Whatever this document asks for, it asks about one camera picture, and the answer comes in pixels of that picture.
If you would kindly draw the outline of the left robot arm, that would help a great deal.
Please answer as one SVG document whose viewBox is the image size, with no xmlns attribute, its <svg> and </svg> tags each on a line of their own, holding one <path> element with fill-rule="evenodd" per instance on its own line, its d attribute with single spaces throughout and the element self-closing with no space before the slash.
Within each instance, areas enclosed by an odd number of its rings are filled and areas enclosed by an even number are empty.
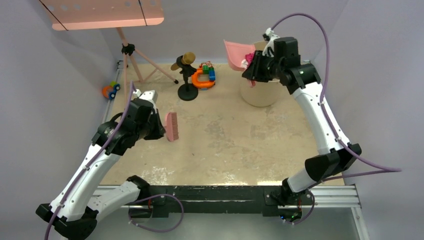
<svg viewBox="0 0 424 240">
<path fill-rule="evenodd" d="M 107 215 L 128 203 L 146 203 L 150 184 L 134 175 L 98 198 L 93 194 L 111 167 L 138 140 L 158 140 L 165 135 L 154 91 L 145 91 L 127 103 L 123 113 L 102 123 L 82 164 L 63 191 L 51 202 L 40 204 L 36 214 L 69 240 L 85 240 Z"/>
</svg>

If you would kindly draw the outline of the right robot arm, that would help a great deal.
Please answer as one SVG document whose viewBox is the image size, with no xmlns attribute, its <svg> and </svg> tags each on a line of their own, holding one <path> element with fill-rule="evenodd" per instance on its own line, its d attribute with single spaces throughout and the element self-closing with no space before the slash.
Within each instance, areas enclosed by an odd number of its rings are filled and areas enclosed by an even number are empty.
<svg viewBox="0 0 424 240">
<path fill-rule="evenodd" d="M 282 181 L 278 197 L 284 202 L 294 203 L 312 185 L 347 170 L 355 155 L 362 153 L 360 145 L 351 144 L 336 122 L 328 122 L 327 117 L 334 116 L 322 110 L 327 101 L 321 96 L 321 78 L 313 64 L 301 63 L 294 37 L 270 39 L 264 50 L 254 52 L 242 77 L 261 83 L 278 80 L 301 107 L 312 129 L 318 155 L 306 159 L 302 170 Z"/>
</svg>

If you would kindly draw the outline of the pink dustpan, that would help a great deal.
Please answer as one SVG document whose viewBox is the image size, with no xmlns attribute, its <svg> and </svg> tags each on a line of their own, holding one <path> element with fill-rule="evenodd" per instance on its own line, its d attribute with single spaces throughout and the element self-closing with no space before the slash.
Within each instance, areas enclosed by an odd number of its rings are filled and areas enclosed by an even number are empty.
<svg viewBox="0 0 424 240">
<path fill-rule="evenodd" d="M 253 44 L 243 44 L 224 40 L 226 50 L 226 58 L 229 67 L 238 72 L 244 72 L 246 69 L 241 68 L 241 62 L 245 59 L 245 55 L 256 50 Z"/>
</svg>

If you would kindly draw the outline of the pink hand brush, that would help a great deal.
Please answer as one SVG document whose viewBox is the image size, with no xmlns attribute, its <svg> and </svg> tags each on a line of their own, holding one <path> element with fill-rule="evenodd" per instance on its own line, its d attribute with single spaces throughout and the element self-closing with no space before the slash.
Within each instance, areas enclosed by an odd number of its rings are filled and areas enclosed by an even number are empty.
<svg viewBox="0 0 424 240">
<path fill-rule="evenodd" d="M 176 112 L 169 112 L 165 116 L 165 135 L 169 142 L 179 139 L 178 117 Z"/>
</svg>

